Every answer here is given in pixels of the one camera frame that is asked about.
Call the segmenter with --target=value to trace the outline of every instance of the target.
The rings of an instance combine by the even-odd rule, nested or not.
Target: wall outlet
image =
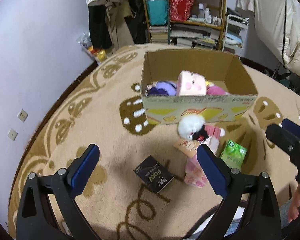
[[[18,117],[22,122],[24,122],[24,121],[27,119],[27,117],[28,117],[28,113],[27,113],[25,110],[21,109],[20,112],[19,112],[19,114],[17,115],[17,117]]]
[[[16,139],[17,135],[18,135],[18,133],[17,133],[15,130],[13,130],[12,128],[11,128],[11,129],[9,130],[9,132],[8,132],[8,137],[9,137],[12,141],[14,141],[14,140]]]

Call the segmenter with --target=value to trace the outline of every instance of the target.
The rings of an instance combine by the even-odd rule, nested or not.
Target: magenta plush toy
[[[221,87],[216,85],[207,86],[207,95],[230,95],[228,92],[224,91]]]

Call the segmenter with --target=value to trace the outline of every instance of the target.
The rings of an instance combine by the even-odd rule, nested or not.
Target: pink cube plush
[[[204,96],[206,93],[206,80],[202,75],[181,71],[177,82],[177,96]]]

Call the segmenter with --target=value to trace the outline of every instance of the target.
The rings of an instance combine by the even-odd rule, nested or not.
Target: red bag
[[[169,0],[170,20],[184,22],[189,19],[194,0]]]

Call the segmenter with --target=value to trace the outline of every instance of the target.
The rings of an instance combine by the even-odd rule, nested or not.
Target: metal bolt
[[[269,174],[266,173],[265,171],[263,173],[261,173],[262,177],[264,177],[265,179],[269,178]]]
[[[232,168],[232,169],[231,169],[231,173],[234,174],[234,175],[239,174],[239,172],[240,172],[240,171],[239,171],[237,168]]]
[[[35,173],[31,172],[28,176],[29,179],[34,179],[35,178]]]
[[[61,176],[61,175],[64,175],[66,174],[67,170],[65,168],[61,168],[58,170],[58,174]]]

